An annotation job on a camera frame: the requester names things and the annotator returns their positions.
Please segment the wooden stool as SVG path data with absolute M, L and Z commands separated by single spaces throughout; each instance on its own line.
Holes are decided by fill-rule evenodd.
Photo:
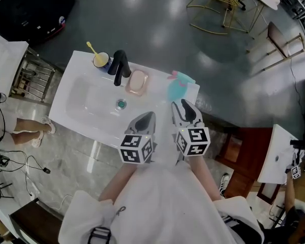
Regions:
M 295 51 L 294 53 L 291 53 L 290 44 L 295 44 L 297 42 L 301 44 L 301 49 Z M 305 40 L 301 33 L 299 33 L 292 39 L 287 40 L 283 33 L 273 22 L 270 22 L 268 26 L 262 32 L 260 32 L 257 37 L 253 38 L 253 42 L 250 43 L 246 49 L 246 54 L 251 54 L 252 51 L 256 50 L 259 47 L 262 47 L 265 43 L 270 44 L 273 49 L 271 51 L 266 52 L 266 54 L 261 57 L 260 60 L 263 60 L 274 53 L 280 55 L 281 59 L 260 69 L 259 71 L 251 73 L 250 77 L 254 77 L 262 72 L 268 71 L 287 61 L 292 61 L 293 58 L 305 53 Z

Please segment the white sink with chrome faucet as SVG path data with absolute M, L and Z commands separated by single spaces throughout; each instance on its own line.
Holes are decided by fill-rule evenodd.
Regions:
M 9 95 L 18 67 L 28 49 L 25 41 L 8 42 L 0 36 L 0 93 Z

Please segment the metal rack sink stand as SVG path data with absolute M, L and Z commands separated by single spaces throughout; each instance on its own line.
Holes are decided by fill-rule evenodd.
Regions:
M 49 106 L 46 96 L 55 73 L 60 71 L 58 66 L 28 48 L 17 68 L 9 97 Z

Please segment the pink soap dish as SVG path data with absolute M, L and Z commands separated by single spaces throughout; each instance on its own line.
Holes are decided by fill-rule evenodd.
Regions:
M 136 95 L 136 96 L 138 96 L 138 97 L 141 97 L 142 95 L 145 94 L 145 92 L 146 92 L 146 90 L 147 90 L 148 82 L 149 82 L 149 75 L 148 75 L 147 72 L 145 72 L 145 71 L 143 71 L 143 72 L 146 73 L 146 75 L 147 75 L 147 78 L 146 78 L 146 81 L 145 81 L 143 87 L 142 87 L 140 90 L 137 90 L 137 91 L 131 90 L 130 87 L 129 87 L 129 83 L 130 83 L 129 80 L 130 80 L 130 78 L 131 78 L 131 76 L 130 76 L 130 78 L 129 78 L 129 80 L 128 80 L 128 83 L 127 83 L 127 85 L 126 85 L 126 92 L 128 92 L 128 93 L 130 93 L 130 94 L 134 94 L 134 95 Z

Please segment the large black machine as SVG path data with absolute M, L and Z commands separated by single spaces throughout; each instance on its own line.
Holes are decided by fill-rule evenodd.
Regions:
M 9 42 L 42 43 L 66 25 L 76 0 L 0 0 L 0 36 Z

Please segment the person's right forearm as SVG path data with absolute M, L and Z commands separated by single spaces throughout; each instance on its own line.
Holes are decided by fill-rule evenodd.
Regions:
M 189 164 L 211 200 L 221 200 L 221 194 L 203 156 L 189 157 Z

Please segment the pale pink soap bar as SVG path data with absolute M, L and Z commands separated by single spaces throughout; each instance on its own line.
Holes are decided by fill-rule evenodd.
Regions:
M 130 89 L 134 91 L 140 90 L 143 87 L 146 78 L 147 78 L 146 73 L 140 70 L 135 70 L 132 73 L 131 78 L 129 80 Z

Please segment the teal spray bottle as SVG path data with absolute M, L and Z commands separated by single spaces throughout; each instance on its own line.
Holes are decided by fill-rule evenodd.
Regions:
M 168 102 L 171 103 L 180 99 L 186 99 L 191 103 L 195 102 L 199 86 L 193 78 L 182 72 L 172 71 L 167 79 L 170 80 L 167 88 Z

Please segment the short black faucet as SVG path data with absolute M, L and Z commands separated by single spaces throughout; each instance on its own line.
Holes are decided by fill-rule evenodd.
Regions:
M 294 149 L 305 150 L 305 140 L 290 140 L 290 145 L 292 145 Z

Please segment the person's white garment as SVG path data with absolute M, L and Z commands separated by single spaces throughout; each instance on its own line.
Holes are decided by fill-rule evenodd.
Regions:
M 116 216 L 117 210 L 126 210 Z M 167 167 L 138 165 L 116 201 L 77 191 L 59 244 L 263 244 L 244 197 L 212 201 L 189 159 Z

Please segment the brown wooden vanity cabinet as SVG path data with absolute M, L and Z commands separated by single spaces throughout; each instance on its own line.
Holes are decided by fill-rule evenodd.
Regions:
M 272 204 L 282 185 L 257 182 L 269 147 L 272 128 L 229 128 L 225 144 L 216 161 L 233 169 L 226 198 L 247 197 L 256 191 L 263 201 Z

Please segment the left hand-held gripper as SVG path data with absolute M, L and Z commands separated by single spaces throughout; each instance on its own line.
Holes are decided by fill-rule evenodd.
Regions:
M 125 135 L 118 147 L 123 163 L 149 163 L 156 144 L 156 114 L 152 111 L 134 118 L 128 125 Z

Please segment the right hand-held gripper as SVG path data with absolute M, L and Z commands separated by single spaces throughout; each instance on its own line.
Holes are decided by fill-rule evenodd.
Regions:
M 191 124 L 202 123 L 200 110 L 186 99 L 181 99 L 185 111 L 185 121 Z M 172 120 L 177 128 L 175 143 L 184 157 L 203 156 L 210 146 L 210 134 L 208 127 L 185 127 L 185 121 L 178 105 L 171 103 Z

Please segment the person's left forearm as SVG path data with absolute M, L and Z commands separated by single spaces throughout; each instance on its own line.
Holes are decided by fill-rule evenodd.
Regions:
M 122 192 L 138 165 L 123 164 L 99 196 L 99 201 L 112 200 L 114 203 Z

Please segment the dark brown cabinet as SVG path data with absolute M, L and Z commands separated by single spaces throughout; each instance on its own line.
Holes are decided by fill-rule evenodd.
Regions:
M 9 215 L 10 221 L 26 244 L 59 244 L 63 216 L 38 198 Z

